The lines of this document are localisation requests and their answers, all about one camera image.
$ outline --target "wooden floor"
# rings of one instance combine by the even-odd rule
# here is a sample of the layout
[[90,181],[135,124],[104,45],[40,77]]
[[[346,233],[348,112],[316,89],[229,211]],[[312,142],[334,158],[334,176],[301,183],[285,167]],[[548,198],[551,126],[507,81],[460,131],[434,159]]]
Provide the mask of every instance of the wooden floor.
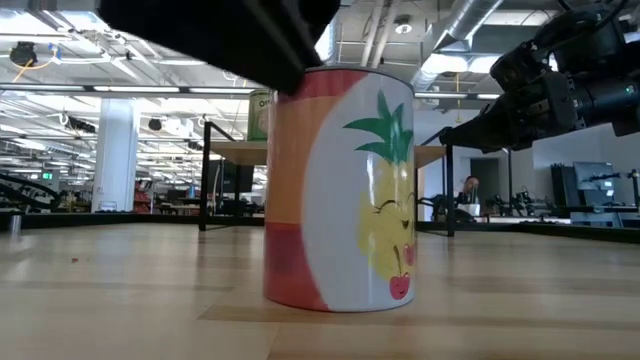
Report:
[[416,299],[325,314],[261,296],[262,229],[0,237],[0,359],[640,359],[640,247],[419,235]]

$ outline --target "shelf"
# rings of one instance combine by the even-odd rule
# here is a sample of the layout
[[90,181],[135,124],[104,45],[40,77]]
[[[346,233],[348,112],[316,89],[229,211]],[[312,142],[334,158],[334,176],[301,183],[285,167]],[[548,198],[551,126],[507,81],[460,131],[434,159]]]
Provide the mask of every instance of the shelf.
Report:
[[[211,151],[236,165],[267,165],[266,142],[212,142]],[[444,146],[416,146],[415,166],[427,166],[445,156]]]

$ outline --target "pineapple illustration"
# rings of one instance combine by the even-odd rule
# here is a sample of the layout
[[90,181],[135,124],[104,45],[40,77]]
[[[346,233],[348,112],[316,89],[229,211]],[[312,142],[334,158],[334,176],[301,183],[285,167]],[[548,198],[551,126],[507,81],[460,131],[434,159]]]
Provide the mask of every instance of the pineapple illustration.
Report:
[[393,114],[382,90],[378,92],[379,118],[355,120],[347,129],[372,133],[381,141],[356,148],[377,156],[368,163],[372,188],[361,195],[358,247],[369,265],[389,281],[391,296],[403,299],[414,275],[415,234],[413,208],[413,131],[402,126],[404,104]]

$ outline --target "pineapple leaves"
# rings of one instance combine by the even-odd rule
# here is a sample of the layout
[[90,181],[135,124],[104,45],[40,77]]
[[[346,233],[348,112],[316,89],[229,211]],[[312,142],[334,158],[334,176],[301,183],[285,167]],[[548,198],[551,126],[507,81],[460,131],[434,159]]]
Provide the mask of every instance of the pineapple leaves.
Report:
[[356,151],[368,151],[379,155],[392,164],[406,162],[413,150],[413,131],[404,130],[404,104],[398,105],[393,112],[389,112],[387,100],[382,90],[378,92],[379,118],[363,118],[345,125],[345,129],[362,130],[377,135],[382,142],[364,144]]

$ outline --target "person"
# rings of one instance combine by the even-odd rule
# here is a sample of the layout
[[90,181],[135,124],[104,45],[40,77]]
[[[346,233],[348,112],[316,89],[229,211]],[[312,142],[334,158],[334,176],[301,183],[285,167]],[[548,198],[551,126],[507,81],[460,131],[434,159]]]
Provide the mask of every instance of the person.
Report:
[[480,180],[477,177],[471,175],[464,181],[464,187],[461,192],[458,193],[456,199],[457,205],[476,204],[478,202],[478,186],[480,186]]

